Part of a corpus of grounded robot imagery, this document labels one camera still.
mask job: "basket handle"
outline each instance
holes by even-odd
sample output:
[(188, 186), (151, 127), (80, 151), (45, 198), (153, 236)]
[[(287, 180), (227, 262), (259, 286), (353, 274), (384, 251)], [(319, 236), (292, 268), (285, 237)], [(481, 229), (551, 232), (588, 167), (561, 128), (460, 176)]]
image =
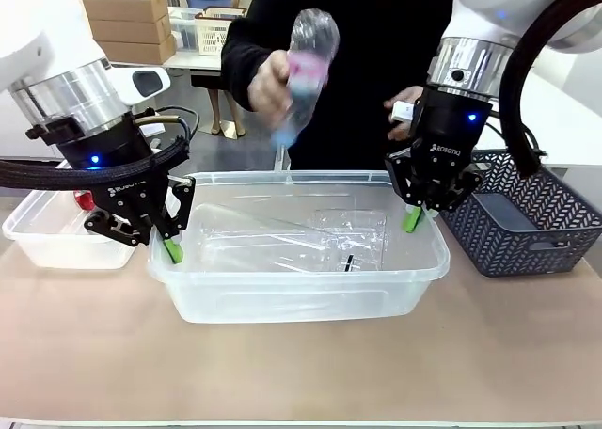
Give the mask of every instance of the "basket handle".
[(571, 246), (570, 238), (567, 237), (554, 237), (543, 238), (538, 240), (529, 246), (530, 251), (545, 252), (545, 251), (559, 251), (566, 250)]

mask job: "blue woven basket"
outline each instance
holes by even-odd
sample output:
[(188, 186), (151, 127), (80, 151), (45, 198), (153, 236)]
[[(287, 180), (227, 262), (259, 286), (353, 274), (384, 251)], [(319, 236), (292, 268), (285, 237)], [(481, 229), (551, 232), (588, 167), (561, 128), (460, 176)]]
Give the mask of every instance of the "blue woven basket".
[(602, 234), (602, 214), (551, 171), (522, 180), (506, 151), (478, 151), (483, 182), (441, 217), (488, 277), (568, 272)]

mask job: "red object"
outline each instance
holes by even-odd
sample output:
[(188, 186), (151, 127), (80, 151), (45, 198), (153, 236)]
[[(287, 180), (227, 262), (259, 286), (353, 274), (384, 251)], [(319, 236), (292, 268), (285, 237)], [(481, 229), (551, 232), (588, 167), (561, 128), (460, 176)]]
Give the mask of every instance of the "red object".
[(79, 207), (84, 211), (92, 211), (96, 207), (90, 191), (73, 191), (73, 196)]

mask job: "plastic bottle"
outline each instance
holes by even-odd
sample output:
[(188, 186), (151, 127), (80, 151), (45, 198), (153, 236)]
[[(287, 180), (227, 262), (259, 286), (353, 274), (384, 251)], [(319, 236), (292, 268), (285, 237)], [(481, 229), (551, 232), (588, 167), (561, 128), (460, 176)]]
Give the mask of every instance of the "plastic bottle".
[(290, 75), (287, 86), (293, 104), (282, 126), (274, 132), (274, 143), (288, 148), (308, 126), (326, 84), (328, 67), (338, 49), (339, 29), (329, 13), (317, 8), (299, 12), (288, 54)]

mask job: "beige table surface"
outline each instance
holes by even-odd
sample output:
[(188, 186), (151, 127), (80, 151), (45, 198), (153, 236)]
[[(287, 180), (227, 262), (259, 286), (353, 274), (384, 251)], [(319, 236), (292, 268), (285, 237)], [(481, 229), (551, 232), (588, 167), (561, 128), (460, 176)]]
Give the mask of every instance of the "beige table surface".
[(122, 271), (0, 258), (0, 416), (38, 421), (602, 421), (602, 281), (451, 271), (400, 318), (200, 326)]

